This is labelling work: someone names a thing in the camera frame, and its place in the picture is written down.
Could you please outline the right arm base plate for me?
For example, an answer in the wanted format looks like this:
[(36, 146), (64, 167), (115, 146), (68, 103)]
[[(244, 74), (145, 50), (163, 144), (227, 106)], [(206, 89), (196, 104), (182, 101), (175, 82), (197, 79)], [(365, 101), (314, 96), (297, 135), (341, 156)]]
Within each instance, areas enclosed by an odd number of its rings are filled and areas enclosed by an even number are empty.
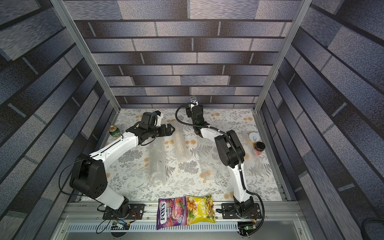
[(236, 208), (234, 203), (221, 204), (221, 213), (223, 219), (253, 219), (261, 220), (263, 218), (262, 210), (258, 203), (254, 203), (251, 208), (241, 210)]

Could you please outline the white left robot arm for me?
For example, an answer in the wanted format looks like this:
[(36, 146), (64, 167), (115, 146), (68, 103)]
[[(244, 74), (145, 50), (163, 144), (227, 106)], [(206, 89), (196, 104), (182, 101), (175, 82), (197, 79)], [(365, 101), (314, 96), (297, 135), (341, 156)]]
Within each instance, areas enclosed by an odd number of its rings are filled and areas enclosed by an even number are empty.
[(126, 198), (109, 186), (107, 169), (126, 152), (143, 146), (146, 140), (171, 136), (175, 128), (171, 124), (162, 124), (163, 116), (160, 111), (145, 112), (142, 119), (117, 140), (88, 156), (79, 156), (72, 168), (70, 187), (113, 210), (119, 210)]

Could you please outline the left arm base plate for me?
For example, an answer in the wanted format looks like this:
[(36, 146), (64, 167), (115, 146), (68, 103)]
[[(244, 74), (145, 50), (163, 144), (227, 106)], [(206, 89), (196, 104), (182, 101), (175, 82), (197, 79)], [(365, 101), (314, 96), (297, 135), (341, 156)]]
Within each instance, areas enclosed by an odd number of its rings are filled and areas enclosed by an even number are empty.
[(145, 204), (125, 204), (118, 210), (106, 207), (103, 220), (141, 220)]

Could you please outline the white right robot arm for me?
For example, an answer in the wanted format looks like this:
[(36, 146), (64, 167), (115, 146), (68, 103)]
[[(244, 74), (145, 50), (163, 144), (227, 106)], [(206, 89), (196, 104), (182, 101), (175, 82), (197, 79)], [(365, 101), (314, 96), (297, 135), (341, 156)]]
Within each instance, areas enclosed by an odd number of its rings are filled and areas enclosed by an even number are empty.
[(249, 211), (254, 205), (254, 199), (247, 190), (244, 177), (246, 153), (238, 135), (233, 130), (224, 132), (208, 124), (204, 119), (204, 108), (199, 105), (196, 96), (192, 96), (191, 102), (186, 104), (186, 113), (192, 119), (192, 123), (188, 125), (194, 128), (195, 134), (216, 144), (219, 158), (230, 173), (238, 215)]

